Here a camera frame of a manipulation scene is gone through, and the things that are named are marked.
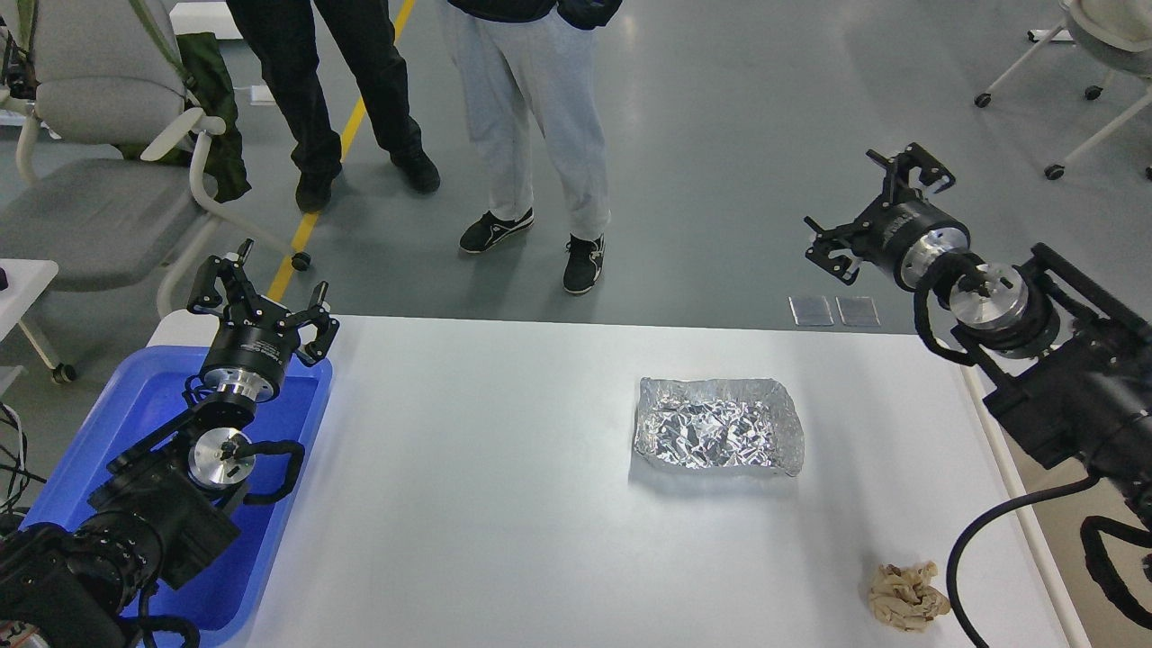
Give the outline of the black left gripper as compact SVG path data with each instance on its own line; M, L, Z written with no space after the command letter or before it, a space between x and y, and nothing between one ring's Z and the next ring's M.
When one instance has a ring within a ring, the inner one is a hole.
M220 321L199 372L202 385L263 404L279 397L293 356L302 366L328 357L340 321L326 302L329 282L318 282L304 310L276 317L276 329L259 327L270 319L271 304L244 270L253 243L244 239L234 254L210 255L194 276L185 310ZM306 327L314 329L314 337L303 342L301 329Z

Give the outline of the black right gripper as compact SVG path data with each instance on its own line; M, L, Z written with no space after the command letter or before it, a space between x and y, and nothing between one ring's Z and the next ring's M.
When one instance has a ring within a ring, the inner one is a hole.
M925 190L935 195L950 189L956 176L916 142L892 156L869 148L867 159L884 169L879 195L852 223L834 229L805 216L803 223L814 231L805 257L848 286L856 282L861 264L871 263L901 291L916 291L939 256L970 249L967 226L924 197Z

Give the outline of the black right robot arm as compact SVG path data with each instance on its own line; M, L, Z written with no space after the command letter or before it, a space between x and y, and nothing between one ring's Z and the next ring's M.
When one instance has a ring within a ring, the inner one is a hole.
M806 258L844 284L856 282L861 263L882 270L914 296L914 327L925 347L952 364L973 366L993 383L983 404L1026 455L1046 469L1074 458L1086 470L1078 482L990 508L958 535L945 583L961 628L984 647L958 598L958 564L975 534L1016 508L1102 480L1117 489L1139 526L1084 519L1086 568L1121 615L1149 627L1149 609L1105 547L1111 536L1149 548L1149 321L1044 243L1020 264L983 259L967 225L925 196L945 193L956 180L920 144L892 156L869 150L867 158L882 168L880 193L851 223L825 229L805 218L814 233Z

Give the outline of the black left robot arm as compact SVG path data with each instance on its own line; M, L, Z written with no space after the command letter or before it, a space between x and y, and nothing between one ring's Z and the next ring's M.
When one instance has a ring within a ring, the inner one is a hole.
M241 535L235 508L293 493L305 446L244 430L280 395L293 357L319 364L340 329L328 282L301 310L255 291L252 244L210 256L194 279L185 308L219 326L185 379L185 410L111 460L78 529L40 522L3 538L3 647L156 647L160 633L200 645L194 620L152 615L149 602L160 583L177 590L222 557Z

